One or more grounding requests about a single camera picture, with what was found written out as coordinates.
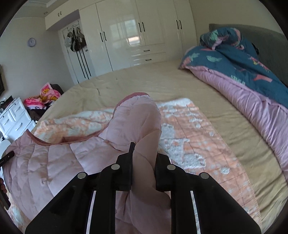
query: black handle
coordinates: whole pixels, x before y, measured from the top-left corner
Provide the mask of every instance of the black handle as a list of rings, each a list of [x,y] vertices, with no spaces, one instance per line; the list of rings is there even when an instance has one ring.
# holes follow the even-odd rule
[[[142,32],[142,30],[141,30],[141,25],[140,25],[140,23],[138,23],[138,24],[139,24],[140,32]]]

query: white dresser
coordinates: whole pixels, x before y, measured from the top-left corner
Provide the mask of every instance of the white dresser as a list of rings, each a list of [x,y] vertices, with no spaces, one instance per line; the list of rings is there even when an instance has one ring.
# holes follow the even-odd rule
[[[14,99],[0,115],[0,131],[10,142],[18,139],[27,129],[32,131],[35,126],[20,98]]]

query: pink clothing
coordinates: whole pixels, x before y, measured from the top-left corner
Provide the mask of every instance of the pink clothing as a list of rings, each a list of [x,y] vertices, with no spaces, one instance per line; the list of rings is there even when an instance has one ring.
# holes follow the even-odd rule
[[[32,220],[77,173],[100,172],[135,142],[132,190],[116,195],[116,231],[168,234],[170,197],[156,190],[153,171],[160,135],[157,105],[147,94],[135,93],[118,104],[101,133],[81,141],[53,145],[25,132],[6,151],[13,150],[15,157],[5,165],[4,179],[14,201]]]
[[[60,96],[57,90],[54,90],[49,83],[46,83],[42,87],[39,96],[29,97],[24,100],[23,104],[29,109],[44,109],[46,103],[56,101]]]

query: white door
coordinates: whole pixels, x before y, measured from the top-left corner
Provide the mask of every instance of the white door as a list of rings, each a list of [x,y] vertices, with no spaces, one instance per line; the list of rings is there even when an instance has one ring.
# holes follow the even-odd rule
[[[179,20],[184,54],[192,46],[197,46],[195,23],[189,0],[175,0],[174,4]]]
[[[155,0],[136,0],[140,16],[140,26],[147,46],[164,43],[163,34]]]
[[[181,32],[173,0],[157,0],[168,60],[183,57]]]
[[[113,71],[130,67],[124,36],[114,0],[96,4],[104,41]]]
[[[143,31],[135,0],[115,0],[126,47],[144,46]]]
[[[82,26],[80,20],[76,20],[75,22],[67,25],[64,29],[62,29],[62,37],[61,43],[65,43],[65,38],[68,32],[72,32],[73,29],[79,27],[82,31]],[[78,52],[73,52],[70,48],[65,47],[66,52],[68,54],[68,59],[71,63],[73,72],[77,78],[77,82],[81,83],[85,80],[91,79],[96,76],[94,67],[90,58],[89,50],[87,47],[84,47]]]
[[[96,4],[79,11],[83,34],[91,56],[92,64],[97,76],[112,71],[107,53],[104,34],[101,30]]]

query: drawer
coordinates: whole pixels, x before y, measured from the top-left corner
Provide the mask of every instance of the drawer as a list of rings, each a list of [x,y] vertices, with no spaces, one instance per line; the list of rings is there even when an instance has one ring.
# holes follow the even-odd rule
[[[23,112],[19,120],[13,125],[13,127],[10,128],[7,134],[5,134],[5,138],[10,141],[17,140],[22,135],[27,126],[30,124],[30,122],[31,118],[28,115],[28,112]]]
[[[29,130],[30,132],[32,132],[32,130],[34,129],[34,127],[36,126],[36,123],[34,122],[34,120],[32,120],[30,122],[30,124],[24,129],[24,131],[22,132],[22,134],[26,131]]]
[[[137,65],[148,64],[148,63],[164,62],[166,60],[167,60],[166,53],[152,54],[152,55],[134,59],[132,61],[131,66],[137,66]]]
[[[131,54],[132,58],[166,52],[165,51],[165,44],[141,46],[141,47],[136,47],[133,49],[130,48],[129,50],[130,50],[130,54]]]
[[[25,111],[25,107],[21,100],[17,100],[10,108],[9,112],[11,113],[12,117],[14,118],[15,121],[18,120],[20,115]]]
[[[6,111],[6,113],[0,118],[0,130],[5,134],[13,125],[15,120],[13,119],[11,113]]]

